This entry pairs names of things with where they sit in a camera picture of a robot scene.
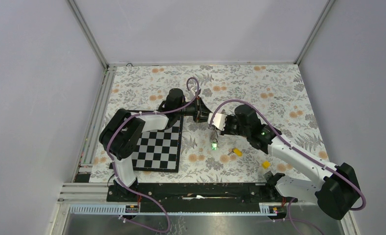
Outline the green key tag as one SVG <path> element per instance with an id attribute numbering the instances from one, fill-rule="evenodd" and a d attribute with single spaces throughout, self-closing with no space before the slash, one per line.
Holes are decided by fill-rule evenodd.
<path id="1" fill-rule="evenodd" d="M 218 143 L 217 143 L 217 142 L 212 142 L 212 143 L 211 143 L 211 149 L 212 149 L 212 150 L 216 150 L 217 147 L 218 147 Z"/>

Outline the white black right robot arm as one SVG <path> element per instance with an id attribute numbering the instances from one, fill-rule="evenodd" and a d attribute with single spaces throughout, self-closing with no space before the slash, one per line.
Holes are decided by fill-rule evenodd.
<path id="1" fill-rule="evenodd" d="M 235 108 L 233 115 L 224 118 L 222 135 L 236 135 L 247 139 L 255 149 L 292 165 L 307 180 L 275 174 L 272 185 L 267 186 L 267 198 L 277 202 L 293 197 L 315 203 L 329 217 L 341 220 L 361 197 L 354 168 L 325 162 L 298 147 L 278 129 L 263 124 L 256 110 L 246 104 Z"/>

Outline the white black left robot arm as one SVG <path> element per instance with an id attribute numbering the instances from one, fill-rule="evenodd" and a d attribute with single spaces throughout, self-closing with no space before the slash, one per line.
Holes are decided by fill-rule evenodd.
<path id="1" fill-rule="evenodd" d="M 201 89 L 190 89 L 189 92 L 192 98 L 187 102 L 182 90 L 171 89 L 157 111 L 132 113 L 121 108 L 102 130 L 98 140 L 112 160 L 115 181 L 120 185 L 118 195 L 123 200 L 132 201 L 137 195 L 137 188 L 133 185 L 136 176 L 131 155 L 142 134 L 170 129 L 180 116 L 199 117 Z"/>

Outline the yellow key tag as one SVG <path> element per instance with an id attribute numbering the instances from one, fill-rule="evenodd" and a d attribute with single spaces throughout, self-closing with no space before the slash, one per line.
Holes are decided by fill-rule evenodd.
<path id="1" fill-rule="evenodd" d="M 231 149 L 231 151 L 228 153 L 228 155 L 230 156 L 230 155 L 232 155 L 232 154 L 235 154 L 235 155 L 237 155 L 237 156 L 239 156 L 239 157 L 242 157 L 242 156 L 243 156 L 242 151 L 239 150 L 238 148 L 233 148 L 233 149 Z"/>

